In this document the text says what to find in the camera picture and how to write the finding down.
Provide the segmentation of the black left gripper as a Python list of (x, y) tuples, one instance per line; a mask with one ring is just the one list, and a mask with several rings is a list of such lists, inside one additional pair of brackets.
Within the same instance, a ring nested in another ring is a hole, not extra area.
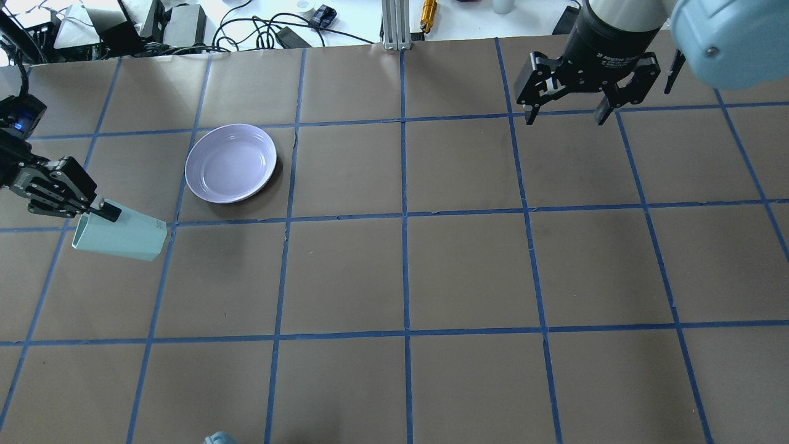
[(27, 199), (30, 213), (60, 218), (91, 213), (110, 224), (118, 222), (122, 209), (99, 198), (96, 183), (70, 155), (48, 160), (35, 155), (27, 141), (5, 131), (1, 155), (2, 187)]

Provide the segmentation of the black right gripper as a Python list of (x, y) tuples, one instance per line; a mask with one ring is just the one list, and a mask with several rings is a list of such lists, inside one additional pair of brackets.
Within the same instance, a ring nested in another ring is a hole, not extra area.
[(533, 51), (518, 74), (515, 102), (529, 105), (525, 124), (569, 94), (603, 94), (597, 126), (623, 105), (642, 103), (661, 72), (648, 50), (660, 29), (661, 14), (645, 6), (581, 6), (560, 56)]

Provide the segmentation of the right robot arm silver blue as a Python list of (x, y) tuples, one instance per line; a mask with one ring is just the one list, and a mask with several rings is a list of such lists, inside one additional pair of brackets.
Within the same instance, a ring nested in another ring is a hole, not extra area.
[(676, 53), (663, 92), (683, 67), (712, 88), (751, 88), (787, 76), (786, 1), (583, 1), (561, 56), (535, 51), (516, 80), (515, 101), (533, 124), (545, 104), (602, 94), (598, 124), (644, 101), (661, 68), (649, 46), (667, 25)]

